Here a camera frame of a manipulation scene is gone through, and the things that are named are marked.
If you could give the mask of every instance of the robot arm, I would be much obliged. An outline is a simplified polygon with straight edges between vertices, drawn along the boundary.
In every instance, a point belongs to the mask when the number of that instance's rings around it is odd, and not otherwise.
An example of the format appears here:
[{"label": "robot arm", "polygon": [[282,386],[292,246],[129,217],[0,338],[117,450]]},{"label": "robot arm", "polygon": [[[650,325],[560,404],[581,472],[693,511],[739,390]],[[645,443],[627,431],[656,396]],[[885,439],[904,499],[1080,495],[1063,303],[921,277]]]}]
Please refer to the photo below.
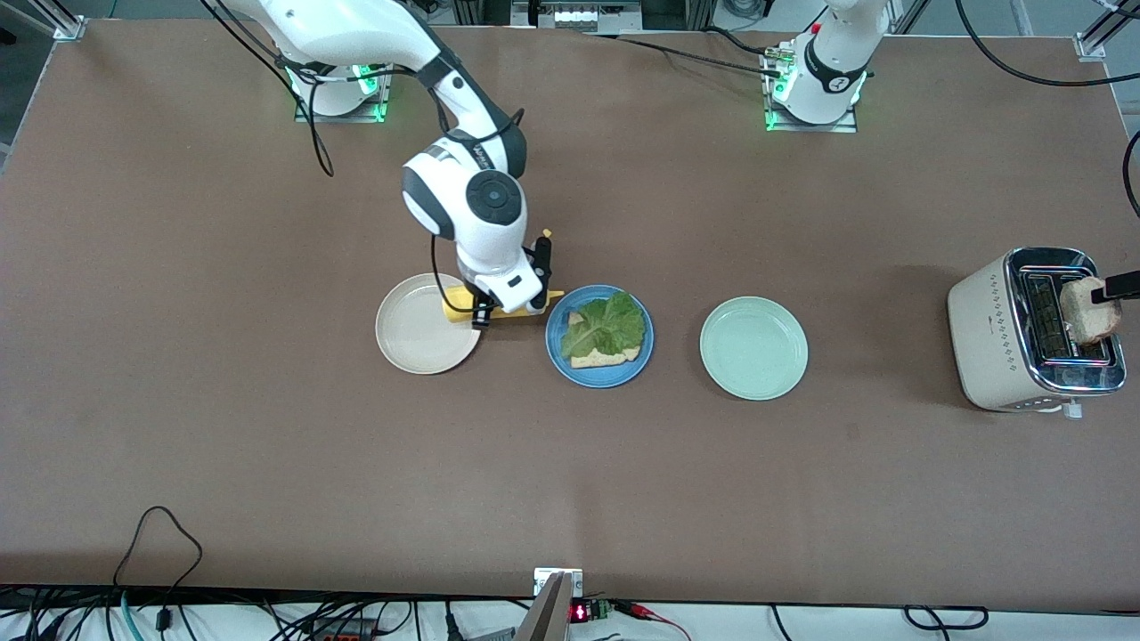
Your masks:
[{"label": "robot arm", "polygon": [[[483,294],[477,301],[508,313],[545,310],[549,267],[531,265],[522,249],[527,200],[516,179],[527,140],[426,24],[396,0],[223,1],[261,24],[296,67],[341,78],[355,75],[352,65],[408,68],[457,120],[404,165],[408,210],[432,234],[455,241],[461,276]],[[288,73],[298,86],[296,72]],[[308,99],[307,91],[298,94]],[[355,82],[321,84],[310,108],[344,113],[360,95]]]},{"label": "robot arm", "polygon": [[773,98],[799,120],[834,122],[858,99],[866,65],[887,32],[887,0],[828,0],[819,33],[790,43],[795,64]]}]

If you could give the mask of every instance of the cable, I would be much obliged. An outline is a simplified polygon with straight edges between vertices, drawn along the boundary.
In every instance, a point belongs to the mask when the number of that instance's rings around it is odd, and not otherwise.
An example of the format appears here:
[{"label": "cable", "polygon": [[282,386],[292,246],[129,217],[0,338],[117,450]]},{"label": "cable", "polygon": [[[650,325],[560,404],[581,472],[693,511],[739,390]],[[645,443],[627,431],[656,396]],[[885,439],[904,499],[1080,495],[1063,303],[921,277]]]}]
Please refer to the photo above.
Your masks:
[{"label": "cable", "polygon": [[776,608],[775,603],[768,603],[768,607],[772,608],[772,616],[776,619],[776,627],[780,628],[780,635],[784,638],[784,641],[791,641],[791,635],[789,635],[788,631],[784,630],[783,620],[780,619],[779,608]]},{"label": "cable", "polygon": [[654,612],[653,610],[642,606],[641,603],[634,603],[633,601],[625,601],[620,599],[611,599],[610,605],[616,611],[619,611],[626,616],[634,617],[638,620],[648,620],[652,623],[663,623],[666,625],[677,628],[682,634],[685,635],[685,641],[693,641],[693,638],[689,635],[689,631],[681,627],[676,623],[662,617],[661,615]]},{"label": "cable", "polygon": [[690,54],[689,51],[681,51],[681,50],[674,49],[671,47],[663,47],[661,44],[651,44],[649,42],[642,42],[641,40],[621,40],[621,42],[628,42],[630,44],[637,44],[638,47],[646,47],[649,49],[657,49],[658,51],[662,51],[665,54],[673,54],[675,56],[681,56],[681,57],[684,57],[684,58],[691,58],[691,59],[699,60],[699,62],[702,62],[702,63],[707,63],[707,64],[710,64],[710,65],[718,65],[718,66],[723,66],[723,67],[728,67],[728,68],[734,68],[734,70],[740,70],[740,71],[747,71],[749,73],[758,73],[760,75],[767,75],[767,76],[771,76],[771,78],[779,78],[780,76],[780,72],[777,72],[775,70],[766,70],[766,68],[760,68],[760,67],[750,67],[748,65],[739,65],[736,63],[730,63],[727,60],[718,60],[716,58],[707,58],[705,56],[698,56],[697,54]]},{"label": "cable", "polygon": [[[940,632],[943,641],[950,641],[951,631],[967,632],[970,630],[978,630],[979,627],[983,627],[987,623],[990,623],[990,610],[985,608],[944,608],[944,609],[962,610],[968,612],[982,612],[982,620],[970,624],[948,625],[946,623],[943,623],[942,618],[938,617],[938,614],[935,612],[934,609],[930,608],[929,606],[903,606],[903,616],[906,617],[906,623],[913,625],[919,630],[925,630],[927,632]],[[925,611],[934,620],[934,625],[928,625],[914,620],[914,617],[911,616],[911,610]]]},{"label": "cable", "polygon": [[135,638],[135,641],[142,641],[142,634],[139,633],[139,627],[135,625],[135,617],[131,616],[131,609],[127,607],[125,590],[119,595],[119,609],[123,612],[123,620],[127,622],[127,630],[130,631],[131,636]]},{"label": "cable", "polygon": [[439,279],[439,266],[435,263],[435,234],[431,235],[431,273],[435,276],[435,287],[439,289],[439,295],[443,297],[443,303],[451,308],[451,311],[458,314],[475,314],[477,311],[487,311],[488,309],[498,307],[497,305],[480,305],[471,309],[462,309],[451,303],[451,300],[447,298],[447,290],[443,289],[443,282]]},{"label": "cable", "polygon": [[806,33],[807,31],[809,31],[813,26],[815,26],[815,23],[820,22],[820,18],[823,17],[823,14],[826,14],[826,13],[828,13],[828,6],[824,5],[823,8],[820,9],[820,13],[816,14],[814,18],[812,18],[812,22],[807,23],[807,26],[805,26],[804,29],[801,29],[799,32],[800,33]]},{"label": "cable", "polygon": [[1138,72],[1117,76],[1100,78],[1096,80],[1050,80],[1018,71],[1003,63],[985,46],[984,42],[982,42],[982,38],[978,36],[978,32],[975,31],[974,25],[970,24],[970,18],[966,16],[966,9],[962,7],[962,0],[954,0],[954,5],[958,6],[958,17],[962,19],[962,26],[966,27],[966,33],[970,35],[970,40],[974,41],[974,44],[977,46],[978,50],[982,51],[985,57],[990,58],[991,63],[997,65],[997,68],[1010,75],[1020,78],[1021,80],[1027,80],[1037,84],[1045,84],[1048,87],[1096,87],[1098,84],[1112,84],[1114,82],[1125,82],[1129,80],[1140,79],[1140,72]]},{"label": "cable", "polygon": [[756,54],[757,56],[763,56],[764,55],[764,49],[765,49],[764,47],[749,47],[748,44],[744,44],[743,42],[741,42],[740,39],[736,38],[735,35],[733,35],[732,32],[730,32],[730,31],[725,31],[725,30],[723,30],[723,29],[720,29],[718,26],[714,26],[714,25],[709,25],[709,26],[705,27],[705,31],[707,31],[709,33],[718,33],[718,34],[727,38],[728,41],[732,42],[733,46],[735,46],[738,49],[743,49],[744,51],[748,51],[749,54]]},{"label": "cable", "polygon": [[435,94],[434,89],[429,88],[427,95],[435,103],[435,117],[439,119],[439,130],[443,132],[443,137],[453,143],[461,143],[465,145],[478,145],[480,143],[486,143],[492,138],[498,138],[506,132],[511,127],[518,127],[522,122],[522,115],[527,109],[520,108],[514,112],[514,115],[507,121],[506,124],[496,129],[494,132],[483,136],[482,138],[459,138],[451,133],[451,123],[447,120],[447,112],[443,109],[443,102],[440,99],[439,95]]},{"label": "cable", "polygon": [[656,620],[657,623],[663,623],[666,625],[671,625],[673,627],[676,627],[677,630],[681,631],[682,634],[685,635],[685,641],[693,641],[693,638],[689,635],[689,632],[684,627],[681,627],[679,625],[677,625],[677,624],[673,623],[671,620],[662,617],[661,615],[653,615],[653,616],[657,617],[657,618],[654,618],[652,620]]},{"label": "cable", "polygon": [[1092,1],[1096,2],[1096,3],[1098,3],[1098,5],[1100,5],[1101,7],[1104,7],[1106,9],[1108,9],[1109,11],[1118,15],[1118,16],[1124,16],[1125,18],[1133,19],[1133,21],[1140,18],[1140,13],[1130,11],[1130,10],[1127,10],[1127,9],[1118,6],[1118,5],[1113,5],[1108,0],[1092,0]]},{"label": "cable", "polygon": [[[227,13],[229,11],[228,8],[226,8],[226,5],[221,0],[215,0],[215,1],[218,2],[219,7],[222,7],[222,9],[226,10]],[[283,87],[285,87],[285,90],[288,91],[290,96],[293,97],[293,102],[296,103],[296,108],[301,111],[301,115],[304,116],[304,121],[309,124],[309,136],[312,138],[312,147],[317,154],[317,163],[320,164],[320,170],[325,172],[325,176],[332,178],[334,173],[333,161],[332,157],[329,157],[328,155],[328,149],[325,148],[325,141],[321,140],[320,135],[317,133],[317,124],[312,115],[311,98],[316,95],[317,83],[314,83],[312,91],[310,92],[310,103],[309,105],[306,105],[304,99],[301,98],[301,96],[299,96],[296,91],[293,91],[293,86],[290,84],[287,80],[285,80],[284,78],[280,76],[280,74],[277,73],[277,68],[274,67],[274,65],[269,64],[256,51],[254,51],[253,47],[251,47],[249,42],[243,40],[242,36],[238,35],[237,32],[234,31],[233,27],[230,27],[229,24],[227,24],[226,21],[218,15],[218,11],[215,11],[214,8],[211,7],[209,2],[206,2],[206,0],[198,0],[198,2],[201,2],[202,6],[205,7],[207,11],[210,11],[210,15],[213,16],[215,21],[218,21],[218,24],[220,24],[222,29],[225,29],[226,32],[228,32],[234,38],[234,40],[237,40],[238,44],[241,44],[246,51],[249,51],[251,56],[256,58],[258,62],[262,64],[262,66],[269,70],[272,76],[276,78],[277,81],[280,82]],[[244,29],[244,25],[241,25],[241,21],[235,21],[235,22],[238,23],[239,26]],[[258,41],[256,39],[254,40],[259,43],[259,46],[264,48],[264,46],[261,44],[260,41]]]},{"label": "cable", "polygon": [[1132,139],[1129,140],[1129,146],[1124,149],[1124,162],[1121,165],[1121,172],[1124,175],[1124,195],[1129,198],[1129,204],[1132,205],[1132,211],[1137,212],[1137,217],[1140,217],[1140,202],[1137,202],[1137,194],[1132,190],[1132,152],[1137,147],[1137,141],[1140,141],[1140,131],[1137,131]]},{"label": "cable", "polygon": [[115,587],[122,587],[122,585],[119,583],[119,575],[122,574],[123,568],[127,566],[127,561],[131,559],[131,553],[135,552],[135,546],[139,542],[139,534],[142,533],[142,525],[146,524],[146,518],[150,516],[150,512],[154,511],[160,511],[166,514],[166,517],[170,518],[170,522],[174,525],[174,529],[177,529],[179,534],[186,537],[186,539],[194,545],[194,549],[196,551],[194,562],[190,563],[190,567],[187,568],[186,571],[184,571],[182,575],[179,576],[178,579],[174,581],[174,583],[172,583],[170,587],[166,589],[166,594],[165,597],[163,597],[163,607],[165,608],[166,599],[170,598],[170,593],[173,592],[178,587],[178,585],[182,583],[182,581],[187,576],[189,576],[190,573],[195,570],[195,568],[198,567],[198,563],[202,562],[202,544],[198,543],[197,538],[194,538],[193,534],[186,532],[186,528],[182,527],[182,524],[181,521],[178,520],[178,517],[176,517],[174,513],[170,511],[170,508],[166,508],[165,505],[152,505],[147,508],[145,512],[142,512],[141,517],[139,517],[139,522],[137,526],[135,526],[135,536],[131,537],[131,544],[130,546],[127,547],[127,553],[123,554],[122,560],[119,561],[119,566],[115,568],[115,574],[111,577],[111,583]]},{"label": "cable", "polygon": [[181,603],[178,605],[178,615],[182,617],[182,625],[186,626],[186,633],[190,635],[190,641],[198,641],[198,635],[194,634],[194,627],[190,625],[190,619],[186,618],[186,608]]}]

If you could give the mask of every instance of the black cable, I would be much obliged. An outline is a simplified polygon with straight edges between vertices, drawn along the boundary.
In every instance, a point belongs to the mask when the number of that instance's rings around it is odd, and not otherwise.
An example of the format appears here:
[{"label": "black cable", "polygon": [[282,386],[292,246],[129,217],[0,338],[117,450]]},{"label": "black cable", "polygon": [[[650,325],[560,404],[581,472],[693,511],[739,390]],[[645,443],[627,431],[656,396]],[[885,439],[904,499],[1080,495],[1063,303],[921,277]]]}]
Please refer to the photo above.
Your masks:
[{"label": "black cable", "polygon": [[391,602],[392,601],[384,601],[384,605],[380,607],[380,611],[376,612],[376,636],[388,636],[389,634],[392,634],[397,630],[404,627],[404,625],[408,623],[408,620],[412,618],[413,606],[412,601],[408,601],[408,612],[404,615],[404,619],[400,620],[400,623],[396,624],[396,627],[393,627],[392,630],[382,630],[380,627],[380,617],[384,616],[384,608],[386,608]]},{"label": "black cable", "polygon": [[1125,82],[1129,80],[1140,79],[1140,72],[1138,72],[1117,76],[1100,78],[1096,80],[1050,80],[1018,71],[1003,63],[985,46],[984,42],[982,42],[982,38],[978,36],[978,32],[974,31],[974,25],[970,24],[970,18],[966,16],[966,8],[962,7],[962,0],[954,0],[954,3],[958,6],[958,17],[962,19],[962,26],[966,27],[966,33],[970,35],[970,40],[974,41],[974,44],[977,46],[978,50],[982,51],[985,57],[990,58],[991,63],[997,65],[997,68],[1010,75],[1029,82],[1035,82],[1037,84],[1045,84],[1048,87],[1096,87],[1098,84],[1112,84],[1114,82]]},{"label": "black cable", "polygon": [[1137,147],[1137,141],[1140,141],[1140,131],[1132,136],[1129,146],[1124,149],[1124,163],[1121,165],[1121,172],[1124,175],[1124,195],[1129,197],[1132,211],[1137,212],[1137,217],[1140,217],[1140,202],[1137,202],[1137,194],[1132,190],[1132,152]]},{"label": "black cable", "polygon": [[738,49],[743,49],[744,51],[748,51],[749,54],[756,54],[757,56],[763,56],[764,55],[764,49],[765,49],[764,47],[749,47],[748,44],[744,44],[743,42],[741,42],[741,40],[739,38],[736,38],[735,35],[733,35],[732,32],[730,32],[730,31],[723,30],[723,29],[720,29],[718,26],[714,26],[714,25],[709,25],[709,26],[705,27],[705,31],[707,31],[709,33],[718,33],[718,34],[727,38],[728,42],[732,42],[733,46],[736,47]]},{"label": "black cable", "polygon": [[[938,612],[935,612],[934,609],[930,608],[929,606],[903,606],[903,616],[906,617],[906,623],[913,625],[919,630],[925,630],[927,632],[940,632],[943,641],[950,641],[951,631],[967,632],[970,630],[978,630],[979,627],[983,627],[987,623],[990,623],[990,610],[985,608],[944,608],[944,609],[961,610],[968,612],[982,612],[982,620],[977,623],[950,625],[944,623],[942,618],[938,617]],[[927,615],[930,616],[930,619],[934,620],[934,625],[923,624],[914,620],[914,617],[911,616],[911,610],[925,611]]]},{"label": "black cable", "polygon": [[649,43],[649,42],[642,42],[641,40],[625,40],[625,39],[622,39],[621,42],[628,42],[630,44],[637,44],[638,47],[646,47],[649,49],[657,49],[658,51],[661,51],[661,52],[665,52],[665,54],[673,54],[674,56],[681,56],[683,58],[691,58],[693,60],[699,60],[699,62],[707,63],[707,64],[710,64],[710,65],[718,65],[718,66],[722,66],[722,67],[734,68],[734,70],[739,70],[739,71],[747,71],[749,73],[758,73],[760,75],[767,75],[767,76],[771,76],[771,78],[779,78],[780,76],[780,72],[777,72],[775,70],[766,70],[766,68],[760,68],[760,67],[750,67],[748,65],[739,65],[736,63],[730,63],[727,60],[718,60],[716,58],[708,58],[708,57],[705,57],[705,56],[698,56],[697,54],[690,54],[689,51],[682,51],[679,49],[674,49],[671,47],[663,47],[661,44],[652,44],[652,43]]},{"label": "black cable", "polygon": [[824,6],[822,9],[820,9],[820,13],[816,14],[814,18],[812,18],[812,22],[807,23],[807,26],[805,26],[804,29],[799,30],[799,32],[800,33],[806,33],[809,29],[812,29],[812,26],[815,25],[815,23],[820,22],[820,18],[823,17],[823,14],[828,13],[828,8],[829,7]]},{"label": "black cable", "polygon": [[107,641],[115,641],[115,633],[111,630],[111,608],[114,606],[115,590],[107,592],[106,608],[103,611],[103,623],[107,626]]},{"label": "black cable", "polygon": [[784,641],[791,641],[791,636],[788,635],[788,631],[784,630],[783,622],[780,620],[780,610],[776,608],[775,603],[768,603],[772,608],[772,616],[776,619],[776,627],[780,628],[780,634],[784,638]]},{"label": "black cable", "polygon": [[480,305],[479,307],[472,307],[470,309],[463,309],[455,307],[451,303],[451,299],[447,298],[447,290],[443,289],[443,282],[439,279],[439,266],[435,262],[435,234],[431,235],[431,273],[435,277],[435,287],[439,289],[439,295],[443,297],[443,303],[451,308],[451,311],[458,314],[475,314],[477,311],[487,311],[488,309],[495,309],[496,305]]},{"label": "black cable", "polygon": [[[238,35],[237,32],[234,31],[234,29],[230,27],[229,24],[221,16],[218,15],[218,11],[215,11],[214,8],[211,7],[209,2],[206,2],[206,0],[198,0],[198,2],[201,2],[202,6],[205,7],[207,11],[210,11],[210,15],[213,16],[213,18],[218,22],[218,24],[220,24],[222,29],[225,29],[226,32],[234,38],[234,40],[237,40],[237,43],[241,44],[242,48],[249,51],[251,56],[256,58],[258,62],[262,64],[262,66],[269,70],[269,73],[271,73],[272,76],[276,78],[277,81],[280,82],[283,87],[285,87],[285,90],[288,91],[290,96],[293,97],[293,102],[296,103],[296,108],[301,111],[301,115],[304,116],[304,121],[309,125],[309,136],[312,138],[312,147],[317,154],[317,163],[320,164],[320,170],[325,172],[325,176],[332,178],[333,177],[332,159],[328,156],[328,149],[325,148],[325,141],[321,140],[320,135],[317,133],[317,124],[312,115],[312,103],[310,102],[309,105],[306,105],[304,99],[301,98],[301,96],[299,96],[296,91],[293,91],[293,86],[290,84],[287,80],[282,78],[279,73],[277,73],[277,68],[274,65],[269,64],[269,62],[262,58],[256,51],[254,51],[253,47],[251,47],[249,42],[246,42],[241,35]],[[314,94],[316,92],[316,84],[317,83],[314,83],[312,88]]]},{"label": "black cable", "polygon": [[1125,18],[1129,18],[1129,19],[1132,19],[1132,21],[1140,19],[1140,13],[1130,11],[1130,10],[1123,8],[1123,7],[1119,7],[1117,5],[1113,5],[1112,2],[1106,3],[1106,2],[1101,2],[1100,0],[1092,0],[1092,1],[1096,2],[1096,3],[1098,3],[1098,5],[1100,5],[1101,7],[1104,7],[1106,9],[1108,9],[1109,11],[1116,14],[1117,16],[1124,16]]},{"label": "black cable", "polygon": [[451,135],[451,123],[447,119],[447,112],[443,109],[443,102],[440,99],[439,95],[437,95],[435,90],[431,88],[427,89],[427,95],[431,96],[431,99],[435,103],[435,117],[439,119],[439,129],[440,131],[443,132],[443,137],[454,143],[461,143],[466,145],[477,145],[480,143],[486,143],[492,138],[498,138],[499,136],[505,133],[507,129],[511,129],[512,127],[518,127],[522,122],[522,115],[527,112],[527,109],[520,108],[519,111],[514,112],[514,115],[511,116],[511,119],[507,121],[506,124],[499,127],[494,132],[488,133],[482,138],[474,138],[474,139],[459,138]]},{"label": "black cable", "polygon": [[186,626],[186,633],[190,635],[190,641],[198,641],[198,636],[194,634],[194,626],[190,625],[190,619],[186,617],[186,608],[179,603],[178,615],[182,617],[182,625]]},{"label": "black cable", "polygon": [[135,546],[138,545],[139,534],[142,533],[142,526],[146,524],[146,518],[150,516],[150,512],[154,511],[158,511],[166,514],[166,517],[170,518],[170,522],[174,525],[174,529],[177,529],[179,534],[186,537],[186,539],[194,545],[194,549],[196,551],[194,562],[190,563],[190,567],[187,568],[186,571],[184,571],[182,575],[179,576],[178,579],[174,581],[174,583],[172,583],[170,587],[166,589],[166,593],[162,600],[162,607],[165,608],[166,602],[170,599],[170,593],[173,592],[178,587],[178,585],[181,584],[182,581],[187,576],[189,576],[190,573],[195,570],[195,568],[198,567],[198,563],[202,562],[202,544],[198,543],[197,538],[194,538],[193,534],[186,532],[186,528],[182,527],[182,524],[181,521],[178,520],[178,517],[176,517],[174,513],[170,511],[170,508],[166,508],[165,505],[152,505],[147,508],[145,512],[142,512],[141,517],[139,517],[139,522],[137,526],[135,526],[135,536],[131,537],[131,544],[130,546],[127,547],[127,553],[123,554],[122,560],[119,561],[119,566],[115,568],[115,574],[111,577],[111,584],[114,585],[116,589],[122,587],[122,585],[119,583],[119,575],[122,574],[123,568],[127,567],[127,561],[131,559],[131,553],[135,552]]}]

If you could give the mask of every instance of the lettuce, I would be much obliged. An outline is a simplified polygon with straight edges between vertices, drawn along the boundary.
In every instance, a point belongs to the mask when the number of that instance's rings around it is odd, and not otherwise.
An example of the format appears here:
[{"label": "lettuce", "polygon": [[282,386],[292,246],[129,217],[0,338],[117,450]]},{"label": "lettuce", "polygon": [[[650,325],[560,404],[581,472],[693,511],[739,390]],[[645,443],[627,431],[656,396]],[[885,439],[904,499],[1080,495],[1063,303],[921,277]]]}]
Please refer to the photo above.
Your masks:
[{"label": "lettuce", "polygon": [[605,355],[641,347],[645,339],[645,316],[634,297],[617,292],[608,299],[592,300],[578,308],[581,322],[562,336],[562,357],[588,356],[597,349]]}]

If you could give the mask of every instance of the white floor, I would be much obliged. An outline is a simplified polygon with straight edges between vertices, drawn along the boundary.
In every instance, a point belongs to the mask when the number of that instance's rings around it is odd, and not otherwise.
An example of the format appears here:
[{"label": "white floor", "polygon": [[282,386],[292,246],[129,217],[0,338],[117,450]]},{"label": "white floor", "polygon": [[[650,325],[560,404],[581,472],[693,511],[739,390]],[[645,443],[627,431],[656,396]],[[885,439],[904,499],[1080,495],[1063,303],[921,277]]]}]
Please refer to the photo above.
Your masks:
[{"label": "white floor", "polygon": [[[766,606],[652,603],[652,609],[685,627],[693,641],[782,641],[771,608]],[[382,628],[400,623],[408,611],[404,603],[392,603],[381,620]],[[293,617],[312,611],[311,606],[280,606],[278,614]],[[380,607],[370,607],[365,616],[375,616]],[[461,632],[467,639],[503,628],[515,627],[526,612],[502,601],[467,601],[453,606]],[[940,612],[947,624],[977,620],[978,615]],[[155,608],[133,610],[133,619],[144,641],[158,641],[154,631]],[[940,641],[937,632],[912,627],[898,609],[883,608],[780,608],[788,634],[793,641]],[[72,630],[72,615],[60,630],[62,640]],[[269,641],[277,633],[274,620],[252,606],[193,606],[187,617],[198,641]],[[439,602],[420,606],[422,641],[445,641],[447,628],[443,606]],[[0,639],[22,639],[27,616],[17,615],[0,619]],[[47,623],[41,623],[41,630]],[[117,608],[112,609],[112,627],[119,641],[131,641]],[[685,641],[679,632],[666,625],[635,620],[624,615],[587,624],[572,625],[572,641],[600,640],[611,634],[635,641]],[[990,623],[971,632],[951,632],[953,641],[1122,641],[1140,639],[1140,617],[1112,615],[1043,615],[1024,612],[992,612]],[[189,641],[189,636],[174,614],[174,625],[166,632],[166,641]],[[103,611],[95,612],[83,626],[76,641],[106,641]],[[416,627],[408,622],[389,641],[415,641]]]}]

